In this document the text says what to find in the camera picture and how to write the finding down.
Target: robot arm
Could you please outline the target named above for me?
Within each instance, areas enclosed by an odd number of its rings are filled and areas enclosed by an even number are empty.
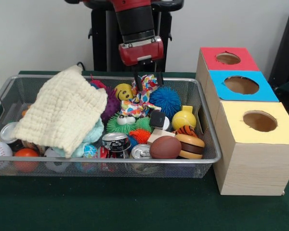
[[[119,53],[126,66],[149,64],[163,58],[163,42],[155,35],[152,6],[159,11],[176,11],[183,7],[184,0],[65,0],[71,4],[83,2],[86,6],[106,5],[106,10],[112,6],[116,11],[123,43],[119,45]],[[135,80],[139,90],[137,68]]]

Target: purple spiky ball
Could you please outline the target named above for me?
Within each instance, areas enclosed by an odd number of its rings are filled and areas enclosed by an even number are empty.
[[[107,124],[108,120],[121,108],[121,101],[116,98],[116,91],[112,90],[110,87],[106,88],[106,93],[108,95],[107,105],[104,112],[101,114],[101,119],[104,124]]]

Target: wooden box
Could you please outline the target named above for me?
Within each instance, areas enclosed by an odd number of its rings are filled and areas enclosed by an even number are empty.
[[[221,101],[214,164],[222,195],[282,195],[289,180],[289,115],[282,103]]]
[[[246,48],[202,47],[200,48],[196,79],[205,92],[209,71],[259,71]]]
[[[205,96],[214,124],[221,100],[279,102],[260,71],[209,71],[209,73]]]

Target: toy burger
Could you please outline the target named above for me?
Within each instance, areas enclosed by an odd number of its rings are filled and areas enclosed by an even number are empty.
[[[179,156],[186,159],[201,159],[205,143],[194,136],[178,134],[175,136],[180,142],[182,149]]]

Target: wire mesh basket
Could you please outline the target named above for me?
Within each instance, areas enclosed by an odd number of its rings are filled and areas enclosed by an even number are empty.
[[[52,76],[18,75],[8,79],[0,90],[0,131],[10,122],[19,121],[21,112],[34,103],[43,84]],[[94,77],[114,88],[131,83],[132,77]],[[202,178],[212,163],[221,158],[221,150],[200,84],[190,78],[164,78],[164,85],[176,90],[182,105],[193,106],[197,118],[196,133],[205,142],[203,159],[100,159],[0,156],[0,175],[57,177],[155,177]],[[94,145],[101,146],[101,139]],[[19,171],[23,166],[29,169]]]

